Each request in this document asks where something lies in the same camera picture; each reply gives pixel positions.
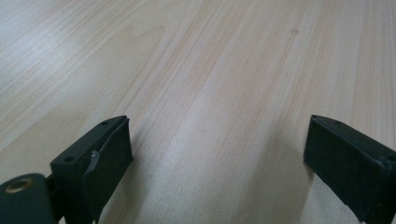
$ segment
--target wooden table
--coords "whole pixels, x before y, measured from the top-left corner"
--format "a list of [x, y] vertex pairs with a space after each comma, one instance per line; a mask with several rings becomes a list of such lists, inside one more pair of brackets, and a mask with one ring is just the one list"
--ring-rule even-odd
[[358, 223], [303, 163], [310, 116], [396, 148], [394, 0], [0, 5], [0, 181], [125, 114], [101, 223]]

